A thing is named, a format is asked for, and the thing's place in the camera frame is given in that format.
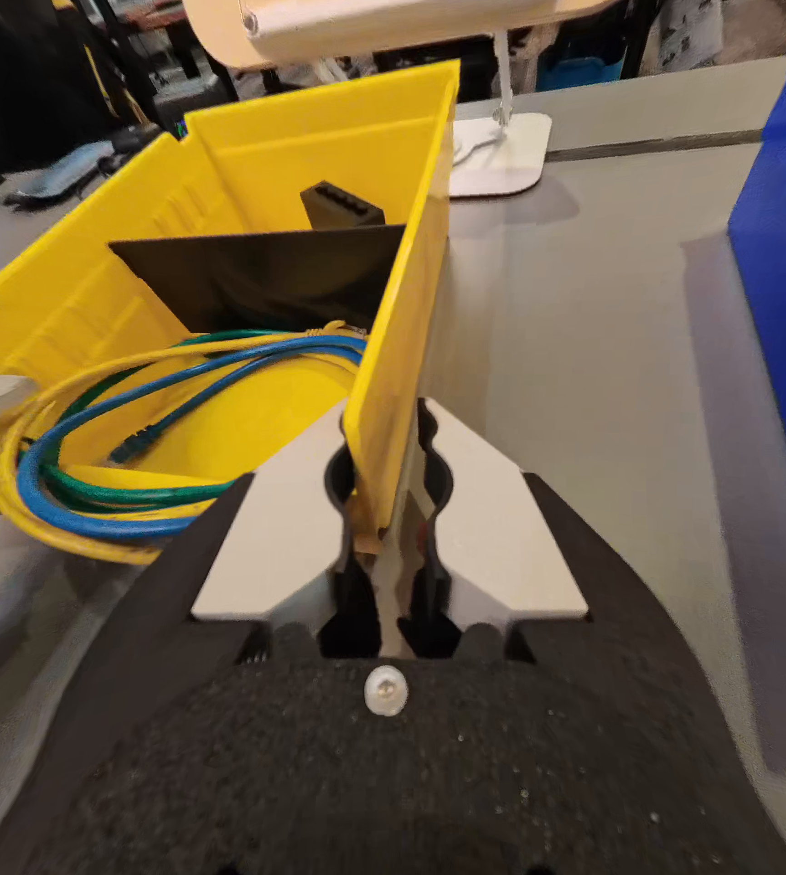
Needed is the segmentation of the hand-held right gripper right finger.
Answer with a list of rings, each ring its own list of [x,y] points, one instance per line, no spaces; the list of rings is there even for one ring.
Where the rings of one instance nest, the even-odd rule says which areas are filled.
[[[472,627],[503,642],[524,622],[581,621],[589,608],[527,474],[439,402],[420,398],[431,502],[424,561],[398,627],[418,658],[450,658]]]

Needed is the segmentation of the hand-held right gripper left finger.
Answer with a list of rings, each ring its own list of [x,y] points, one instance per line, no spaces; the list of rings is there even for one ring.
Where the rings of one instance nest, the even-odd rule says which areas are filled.
[[[355,555],[355,466],[339,401],[260,465],[191,607],[201,621],[299,623],[333,658],[374,658],[374,588]]]

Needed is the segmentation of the yellow plastic bin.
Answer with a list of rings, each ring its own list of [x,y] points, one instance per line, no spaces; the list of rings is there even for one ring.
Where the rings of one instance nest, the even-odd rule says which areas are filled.
[[[186,116],[0,269],[0,516],[31,541],[146,565],[339,401],[360,534],[394,511],[444,258],[458,68]],[[366,333],[187,330],[110,242],[311,230],[328,181],[405,225]]]

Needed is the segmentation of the black divider panel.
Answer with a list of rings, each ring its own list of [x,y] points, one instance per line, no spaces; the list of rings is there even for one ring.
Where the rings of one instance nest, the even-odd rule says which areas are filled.
[[[341,320],[368,333],[405,225],[110,242],[193,333],[303,332]]]

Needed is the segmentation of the white folding stand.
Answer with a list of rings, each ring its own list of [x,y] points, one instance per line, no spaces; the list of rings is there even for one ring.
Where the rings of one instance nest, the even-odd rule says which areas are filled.
[[[268,58],[284,51],[322,54],[333,45],[363,40],[370,50],[414,46],[486,34],[493,40],[500,97],[489,116],[453,125],[454,200],[523,193],[542,176],[552,131],[548,115],[514,108],[508,32],[539,28],[548,47],[563,21],[605,10],[611,2],[238,2],[248,43]]]

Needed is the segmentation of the black network switch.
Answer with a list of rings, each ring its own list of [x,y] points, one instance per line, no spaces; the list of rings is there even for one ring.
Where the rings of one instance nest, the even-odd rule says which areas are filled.
[[[380,207],[328,181],[300,191],[300,201],[314,231],[386,225]]]

